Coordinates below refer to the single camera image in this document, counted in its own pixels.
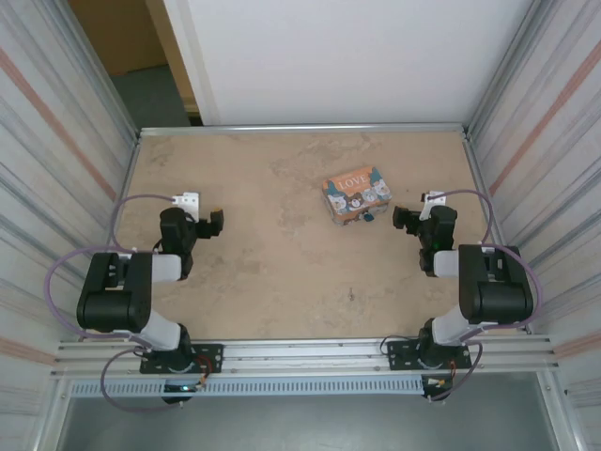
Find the black base electronics module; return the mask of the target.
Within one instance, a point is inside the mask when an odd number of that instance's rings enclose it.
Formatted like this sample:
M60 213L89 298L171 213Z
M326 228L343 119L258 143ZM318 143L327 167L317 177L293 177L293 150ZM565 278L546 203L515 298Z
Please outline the black base electronics module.
M162 401L167 405L180 405L190 400L195 392L194 385L166 383L163 387Z
M453 388L453 378L450 375L423 375L422 385L423 397L429 402L444 400Z

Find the aluminium mounting rail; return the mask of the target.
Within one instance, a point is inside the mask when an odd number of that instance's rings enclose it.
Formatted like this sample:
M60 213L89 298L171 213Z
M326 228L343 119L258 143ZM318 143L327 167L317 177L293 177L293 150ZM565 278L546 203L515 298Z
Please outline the aluminium mounting rail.
M545 335L485 334L476 369L485 373L556 371L559 364ZM390 371L378 338L225 340L220 377L376 375ZM127 349L121 341L63 343L51 374L91 379L109 358Z

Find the aluminium frame post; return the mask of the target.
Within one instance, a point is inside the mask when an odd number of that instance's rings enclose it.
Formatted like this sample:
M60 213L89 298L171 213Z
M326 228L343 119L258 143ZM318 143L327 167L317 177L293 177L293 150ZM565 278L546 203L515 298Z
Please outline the aluminium frame post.
M123 139L136 144L139 130L67 0L40 0L56 22L60 36L74 52L76 68L84 72Z
M556 0L531 1L485 93L470 117L470 121L464 127L464 133L468 140L474 141L485 126L514 72L525 57L530 42L548 15L548 10L555 3Z

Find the orange LOVE bear tin box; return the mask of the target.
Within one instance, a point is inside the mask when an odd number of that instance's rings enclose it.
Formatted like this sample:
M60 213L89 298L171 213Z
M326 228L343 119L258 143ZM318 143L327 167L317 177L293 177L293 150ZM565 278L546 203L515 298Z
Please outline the orange LOVE bear tin box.
M331 177L322 183L324 201L333 222L340 226L363 221L361 214L374 216L385 212L392 193L373 165Z

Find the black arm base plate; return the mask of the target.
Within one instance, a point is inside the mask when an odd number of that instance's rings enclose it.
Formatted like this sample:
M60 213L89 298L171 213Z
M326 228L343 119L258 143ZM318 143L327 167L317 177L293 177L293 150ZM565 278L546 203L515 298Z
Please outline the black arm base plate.
M224 346L193 344L176 350L143 353L141 374L217 374L222 372Z
M417 339L387 343L389 368L400 370L469 369L472 365L467 347L441 346Z

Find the aluminium table end bar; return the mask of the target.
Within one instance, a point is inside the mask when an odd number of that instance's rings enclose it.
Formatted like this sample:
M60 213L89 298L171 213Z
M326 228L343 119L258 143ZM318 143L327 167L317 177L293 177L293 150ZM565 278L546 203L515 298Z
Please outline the aluminium table end bar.
M177 135L234 135L277 133L335 133L335 132L464 132L461 123L404 122L356 124L289 124L289 125L236 125L202 127L142 128L140 137Z

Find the translucent corrugated side panel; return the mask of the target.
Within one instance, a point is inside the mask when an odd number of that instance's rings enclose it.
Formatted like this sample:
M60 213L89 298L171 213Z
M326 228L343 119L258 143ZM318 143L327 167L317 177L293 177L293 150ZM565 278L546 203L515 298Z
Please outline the translucent corrugated side panel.
M0 0L0 383L45 374L69 332L134 143L122 138L40 0Z
M535 0L470 125L504 240L537 274L571 383L601 383L601 0Z

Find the aluminium table side bar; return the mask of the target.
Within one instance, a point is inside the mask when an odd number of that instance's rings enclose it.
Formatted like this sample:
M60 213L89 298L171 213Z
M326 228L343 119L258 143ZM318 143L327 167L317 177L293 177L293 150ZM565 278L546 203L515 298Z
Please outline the aluminium table side bar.
M92 256L95 252L107 252L108 248L112 247L114 244L116 224L118 223L119 218L120 218L119 211L122 206L122 201L127 196L129 189L130 189L132 173L135 169L135 165L136 165L136 162L138 159L141 142L142 142L142 137L140 134L138 134L136 136L134 145L131 148L131 155L128 158L128 164L126 166L124 178L121 183L121 188L117 192L116 200L113 203L111 212L109 214L109 221L107 224L105 237L102 238L97 243L95 243L93 246L89 247L85 251L85 255ZM103 334L103 333L95 332L93 330L83 329L81 341L83 341L84 339L100 339L100 340L117 339L117 340L128 341L130 339L130 337L131 337L130 332L116 332L116 333Z
M462 146L465 150L466 158L469 163L470 173L475 186L474 190L476 191L476 196L478 197L481 203L483 215L486 221L485 237L482 239L482 242L479 244L479 246L482 247L488 254L493 254L495 251L504 251L505 247L502 244L496 243L496 238L502 238L502 234L496 226L496 220L494 218L494 208L488 197L488 190L485 186L481 169L477 162L470 139L464 137L462 140ZM519 321L505 324L483 322L479 325L477 329L466 333L462 337L462 339L464 341L468 341L469 339L472 339L478 334L488 334L490 331L493 330L519 329L520 327L521 324Z

